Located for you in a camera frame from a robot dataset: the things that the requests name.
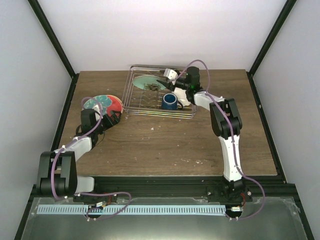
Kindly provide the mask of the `white scalloped bowl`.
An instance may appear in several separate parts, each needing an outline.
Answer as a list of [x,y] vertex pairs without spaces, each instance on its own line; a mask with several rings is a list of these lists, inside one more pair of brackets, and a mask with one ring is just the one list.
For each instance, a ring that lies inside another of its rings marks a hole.
[[185,89],[176,87],[173,94],[177,97],[177,101],[182,104],[183,107],[189,106],[191,102],[187,99],[187,94]]

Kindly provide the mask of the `red teal floral plate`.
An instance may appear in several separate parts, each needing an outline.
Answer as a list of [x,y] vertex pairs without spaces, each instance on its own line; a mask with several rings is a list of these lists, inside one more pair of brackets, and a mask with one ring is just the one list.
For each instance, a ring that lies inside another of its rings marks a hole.
[[92,109],[95,105],[99,105],[101,107],[102,116],[108,114],[110,111],[121,111],[123,113],[123,104],[121,100],[114,95],[103,94],[94,96],[93,99],[86,99],[86,101],[83,102],[82,108]]

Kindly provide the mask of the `dark blue mug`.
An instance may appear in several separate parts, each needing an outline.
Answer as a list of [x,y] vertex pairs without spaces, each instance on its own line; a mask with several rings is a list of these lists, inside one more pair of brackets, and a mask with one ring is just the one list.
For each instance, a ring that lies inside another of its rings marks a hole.
[[175,111],[178,109],[178,98],[173,93],[166,93],[161,100],[161,108],[163,110]]

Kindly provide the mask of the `light green round plate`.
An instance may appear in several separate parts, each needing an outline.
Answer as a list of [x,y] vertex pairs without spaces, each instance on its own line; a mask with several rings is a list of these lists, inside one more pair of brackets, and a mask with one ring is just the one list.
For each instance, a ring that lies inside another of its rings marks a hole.
[[132,80],[132,84],[135,87],[146,91],[165,90],[166,87],[159,82],[160,80],[160,77],[154,75],[140,75]]

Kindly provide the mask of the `metal wire dish rack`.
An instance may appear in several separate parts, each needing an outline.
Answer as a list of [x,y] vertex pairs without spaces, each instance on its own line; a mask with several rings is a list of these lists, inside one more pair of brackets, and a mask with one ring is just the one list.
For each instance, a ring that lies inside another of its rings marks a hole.
[[165,80],[166,78],[163,74],[167,68],[176,71],[183,70],[183,68],[179,66],[146,64],[135,64],[129,68],[122,95],[122,105],[128,114],[180,119],[193,118],[197,111],[197,107],[193,104],[183,107],[179,105],[177,110],[164,110],[161,108],[162,97],[165,94],[170,93],[170,90],[142,90],[133,85],[133,79],[143,75],[153,75],[161,78],[161,80]]

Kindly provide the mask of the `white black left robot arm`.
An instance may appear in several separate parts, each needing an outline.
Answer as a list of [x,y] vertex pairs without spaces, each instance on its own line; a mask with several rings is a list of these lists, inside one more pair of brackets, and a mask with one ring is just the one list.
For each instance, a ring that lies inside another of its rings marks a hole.
[[97,145],[99,135],[120,122],[121,116],[122,112],[117,110],[106,114],[92,108],[82,110],[81,124],[72,141],[40,155],[37,193],[58,200],[84,193],[89,201],[97,202],[102,196],[102,189],[95,185],[93,177],[78,175],[76,162]]

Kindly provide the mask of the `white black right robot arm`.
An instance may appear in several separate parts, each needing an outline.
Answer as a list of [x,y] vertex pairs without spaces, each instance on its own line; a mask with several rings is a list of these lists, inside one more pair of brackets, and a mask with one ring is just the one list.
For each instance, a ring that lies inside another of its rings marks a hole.
[[164,70],[163,76],[165,80],[158,82],[170,90],[183,106],[192,104],[210,112],[211,127],[222,149],[221,195],[229,202],[236,200],[245,191],[239,151],[243,123],[236,101],[212,95],[205,90],[200,83],[200,70],[195,66],[185,69],[185,77],[170,68]]

